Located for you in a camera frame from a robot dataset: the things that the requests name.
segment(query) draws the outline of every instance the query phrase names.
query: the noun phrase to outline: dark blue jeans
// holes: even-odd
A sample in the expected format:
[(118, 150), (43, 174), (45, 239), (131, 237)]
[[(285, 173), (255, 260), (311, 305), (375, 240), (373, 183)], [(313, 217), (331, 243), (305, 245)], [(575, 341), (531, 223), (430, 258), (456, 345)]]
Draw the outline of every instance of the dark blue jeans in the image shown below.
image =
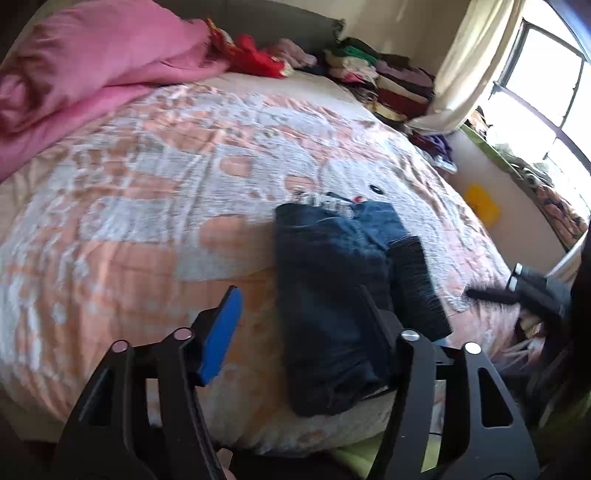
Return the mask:
[(379, 309), (394, 311), (386, 253), (408, 233), (389, 203), (350, 207), (352, 219), (295, 203), (275, 211), (288, 395), (301, 416), (341, 413), (385, 385), (361, 341), (356, 289), (365, 285)]

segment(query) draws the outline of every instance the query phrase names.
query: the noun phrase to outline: window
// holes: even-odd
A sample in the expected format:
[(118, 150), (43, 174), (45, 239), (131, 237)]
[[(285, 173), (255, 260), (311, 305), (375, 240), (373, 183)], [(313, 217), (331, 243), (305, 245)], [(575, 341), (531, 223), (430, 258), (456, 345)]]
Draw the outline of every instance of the window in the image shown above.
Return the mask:
[(492, 144), (506, 144), (591, 215), (591, 66), (544, 0), (528, 0), (505, 68), (483, 105)]

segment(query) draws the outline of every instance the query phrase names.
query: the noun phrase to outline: red cloth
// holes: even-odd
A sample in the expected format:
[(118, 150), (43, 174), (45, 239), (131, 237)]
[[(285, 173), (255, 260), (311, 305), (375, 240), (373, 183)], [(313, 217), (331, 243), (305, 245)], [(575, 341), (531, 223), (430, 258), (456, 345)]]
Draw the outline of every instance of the red cloth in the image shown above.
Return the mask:
[(271, 55), (256, 49), (250, 35), (240, 35), (236, 41), (237, 49), (232, 58), (231, 72), (259, 75), (261, 77), (284, 78), (285, 64)]
[(378, 101), (392, 110), (406, 115), (409, 119), (422, 116), (427, 112), (428, 105), (421, 104), (383, 88), (378, 89)]

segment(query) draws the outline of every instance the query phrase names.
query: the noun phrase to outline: headboard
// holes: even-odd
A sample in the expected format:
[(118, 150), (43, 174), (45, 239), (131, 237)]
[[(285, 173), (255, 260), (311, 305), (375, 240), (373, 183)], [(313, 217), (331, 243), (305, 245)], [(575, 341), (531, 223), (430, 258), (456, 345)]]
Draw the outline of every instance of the headboard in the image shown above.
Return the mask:
[[(72, 4), (80, 0), (71, 0)], [(155, 0), (181, 18), (207, 18), (231, 37), (251, 35), (259, 47), (289, 38), (308, 53), (334, 44), (344, 21), (270, 0)], [(2, 2), (0, 6), (0, 60), (45, 0)]]

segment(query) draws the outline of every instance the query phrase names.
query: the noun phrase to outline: bed sheet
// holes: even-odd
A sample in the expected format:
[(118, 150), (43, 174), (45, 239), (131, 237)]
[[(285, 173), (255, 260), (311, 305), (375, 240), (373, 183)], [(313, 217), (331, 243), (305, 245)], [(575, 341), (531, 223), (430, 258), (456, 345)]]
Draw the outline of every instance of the bed sheet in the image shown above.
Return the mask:
[[(199, 389), (216, 440), (292, 455), (383, 430), (392, 395), (334, 417), (287, 404), (271, 239), (295, 188), (391, 202), (421, 238), (450, 344), (493, 355), (509, 342), (517, 308), (461, 297), (509, 269), (405, 136), (325, 78), (229, 73), (157, 89), (0, 185), (2, 386), (64, 420), (114, 340), (158, 341), (234, 284), (243, 315), (220, 375)], [(148, 400), (157, 423), (154, 385)]]

